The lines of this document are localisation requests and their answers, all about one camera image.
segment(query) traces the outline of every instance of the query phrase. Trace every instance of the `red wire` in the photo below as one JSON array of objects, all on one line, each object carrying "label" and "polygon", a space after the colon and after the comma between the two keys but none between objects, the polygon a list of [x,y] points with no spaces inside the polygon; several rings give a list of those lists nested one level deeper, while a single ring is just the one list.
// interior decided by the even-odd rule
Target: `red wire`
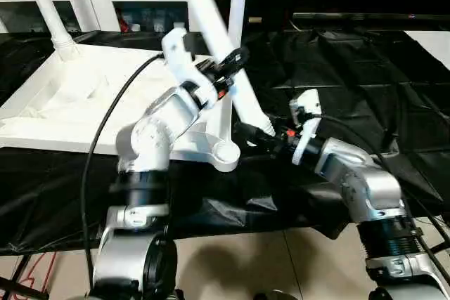
[{"label": "red wire", "polygon": [[[32,277],[31,274],[34,272],[37,264],[42,260],[42,258],[44,258],[45,255],[46,254],[43,253],[43,254],[41,254],[41,256],[38,259],[36,259],[36,261],[33,263],[33,266],[28,271],[27,276],[19,282],[20,284],[22,284],[28,280],[31,280],[30,288],[33,288],[34,281],[36,280],[36,278]],[[56,258],[56,252],[54,252],[53,256],[51,257],[50,266],[49,266],[49,269],[47,270],[47,274],[45,276],[41,292],[43,292],[46,289],[47,282],[49,281],[49,278],[50,278],[51,269],[53,268],[53,264],[55,262],[55,258]],[[23,300],[22,298],[18,298],[17,294],[13,294],[13,297],[15,300]]]},{"label": "red wire", "polygon": [[43,292],[43,291],[45,290],[46,286],[47,286],[47,281],[49,281],[50,272],[51,272],[51,269],[53,268],[53,263],[55,262],[55,258],[56,258],[56,252],[54,252],[54,253],[53,253],[53,256],[51,257],[50,266],[49,266],[49,269],[47,270],[47,274],[46,274],[46,276],[45,276],[45,279],[44,279],[44,283],[43,283],[43,285],[42,285],[41,292]]}]

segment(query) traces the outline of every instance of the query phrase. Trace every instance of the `tiled floor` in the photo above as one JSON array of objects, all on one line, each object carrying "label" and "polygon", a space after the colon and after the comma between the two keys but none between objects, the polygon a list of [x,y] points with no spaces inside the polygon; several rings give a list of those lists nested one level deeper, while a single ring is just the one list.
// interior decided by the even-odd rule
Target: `tiled floor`
[{"label": "tiled floor", "polygon": [[[429,245],[440,242],[430,225],[418,225]],[[354,225],[347,226],[335,241],[305,228],[193,238],[178,240],[176,245],[176,282],[186,300],[251,300],[257,292],[270,289],[302,300],[360,300],[375,288],[366,276],[364,250]],[[25,274],[39,257],[32,257]],[[442,252],[438,257],[450,270],[448,254]],[[47,254],[37,264],[32,273],[35,288],[42,286],[50,261],[51,254]],[[16,263],[16,257],[0,258],[0,275],[10,277]],[[83,295],[88,288],[86,276],[83,252],[59,253],[48,282],[50,299]]]}]

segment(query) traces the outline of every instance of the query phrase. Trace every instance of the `wrinkled black fabric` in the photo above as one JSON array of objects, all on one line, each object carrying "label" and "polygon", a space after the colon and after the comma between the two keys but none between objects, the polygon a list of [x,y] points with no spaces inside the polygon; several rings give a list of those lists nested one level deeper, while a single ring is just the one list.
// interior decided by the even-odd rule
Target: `wrinkled black fabric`
[{"label": "wrinkled black fabric", "polygon": [[[79,43],[160,49],[162,36],[92,32]],[[200,36],[197,53],[207,53]],[[253,34],[246,67],[264,111],[288,117],[288,101],[317,88],[323,111],[345,120],[379,150],[404,188],[439,213],[449,210],[449,71],[403,32]],[[0,104],[52,53],[48,38],[0,34]],[[352,134],[322,121],[318,134],[362,148]],[[233,135],[242,151],[227,174],[208,164],[172,162],[175,237],[314,226],[336,238],[348,222],[333,187],[305,168],[270,159]],[[79,249],[79,184],[85,154],[0,149],[0,254]],[[113,197],[116,158],[95,155],[89,176],[89,224],[98,242]],[[187,181],[186,177],[195,177]],[[417,215],[419,210],[412,204]]]}]

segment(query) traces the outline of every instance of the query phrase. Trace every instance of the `black wire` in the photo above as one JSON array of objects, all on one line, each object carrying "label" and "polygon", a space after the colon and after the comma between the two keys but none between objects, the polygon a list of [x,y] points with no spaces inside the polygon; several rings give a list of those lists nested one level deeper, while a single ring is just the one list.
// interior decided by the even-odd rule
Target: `black wire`
[{"label": "black wire", "polygon": [[[334,124],[337,124],[337,125],[341,126],[343,129],[346,129],[350,133],[355,135],[357,138],[359,138],[360,141],[363,141],[366,144],[366,146],[368,147],[369,151],[371,151],[378,158],[378,160],[380,161],[380,166],[384,170],[386,170],[387,172],[392,174],[392,171],[389,168],[389,164],[386,162],[386,159],[383,157],[383,155],[381,155],[381,152],[376,150],[375,146],[373,146],[373,144],[367,138],[362,136],[359,132],[355,131],[351,126],[346,124],[341,119],[338,119],[336,117],[332,117],[332,116],[329,116],[329,115],[313,115],[313,117],[319,117],[321,119],[330,121],[330,122],[332,122]],[[441,225],[435,220],[435,218],[433,217],[432,213],[426,208],[426,206],[424,204],[422,204],[422,202],[414,194],[412,194],[410,191],[407,191],[406,189],[403,189],[403,191],[405,193],[407,193],[410,197],[412,197],[418,203],[418,205],[427,214],[427,216],[428,216],[429,220],[432,222],[433,226],[438,230],[438,232],[444,238],[444,241],[446,243],[450,244],[449,236],[447,235],[445,230],[441,227]],[[405,204],[406,215],[408,216],[409,222],[413,226],[413,229],[417,229],[416,224],[414,223],[413,215],[411,213],[411,210],[409,209],[408,202],[406,201],[406,198],[404,198],[404,204]],[[435,254],[427,246],[427,244],[425,243],[425,241],[423,240],[423,238],[421,236],[418,235],[417,236],[417,240],[418,240],[418,243],[421,245],[421,247],[424,249],[424,251],[428,254],[428,256],[430,257],[432,262],[436,265],[436,268],[442,274],[442,277],[450,285],[450,275],[445,271],[445,268],[442,266],[442,264],[439,262],[439,260],[437,260]]]},{"label": "black wire", "polygon": [[79,198],[80,198],[80,211],[82,214],[82,226],[83,226],[83,246],[84,246],[84,253],[86,254],[86,263],[87,263],[87,269],[89,273],[89,286],[92,289],[94,287],[93,282],[93,275],[94,275],[94,264],[92,262],[92,255],[91,255],[91,246],[89,244],[89,227],[86,219],[86,182],[87,182],[87,175],[89,172],[89,166],[91,165],[92,155],[94,154],[94,150],[97,146],[98,139],[100,138],[100,134],[105,127],[105,124],[107,120],[110,118],[111,114],[113,113],[113,110],[115,106],[119,103],[120,98],[124,95],[125,91],[127,91],[128,87],[131,85],[131,83],[137,78],[137,76],[153,61],[163,58],[163,54],[157,54],[156,56],[153,56],[152,58],[148,59],[145,63],[142,64],[130,78],[125,82],[124,86],[120,89],[119,93],[116,95],[114,100],[111,103],[111,106],[108,108],[108,111],[105,114],[105,117],[102,119],[100,124],[98,125],[96,134],[94,136],[94,139],[92,140],[91,147],[89,148],[89,152],[87,154],[86,164],[84,165],[83,170],[83,176],[82,176],[82,184],[79,191]]}]

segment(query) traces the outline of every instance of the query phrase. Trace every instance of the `white tube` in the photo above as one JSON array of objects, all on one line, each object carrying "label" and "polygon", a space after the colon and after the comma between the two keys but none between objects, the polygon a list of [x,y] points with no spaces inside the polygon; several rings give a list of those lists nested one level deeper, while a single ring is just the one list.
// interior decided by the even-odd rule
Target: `white tube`
[{"label": "white tube", "polygon": [[66,31],[52,0],[36,0],[36,2],[42,16],[44,17],[47,27],[50,30],[53,46],[57,51],[63,49],[62,57],[66,56],[67,58],[72,58],[71,54],[74,53],[75,43]]},{"label": "white tube", "polygon": [[244,22],[245,0],[231,0],[228,35],[234,46],[240,46]]},{"label": "white tube", "polygon": [[[188,2],[194,10],[212,56],[216,62],[220,63],[234,50],[234,47],[214,0],[188,0]],[[245,70],[241,70],[233,79],[234,85],[230,88],[229,93],[240,120],[274,135],[270,119],[262,112]]]}]

